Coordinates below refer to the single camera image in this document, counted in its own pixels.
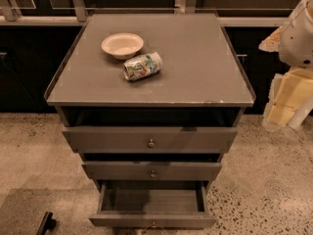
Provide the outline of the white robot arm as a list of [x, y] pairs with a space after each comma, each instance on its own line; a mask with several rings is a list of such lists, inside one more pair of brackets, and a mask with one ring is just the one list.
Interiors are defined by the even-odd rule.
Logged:
[[301, 0], [282, 26], [260, 44], [265, 52], [277, 52], [290, 66], [285, 74], [275, 74], [263, 127], [278, 131], [287, 125], [298, 128], [312, 111], [313, 96], [313, 0]]

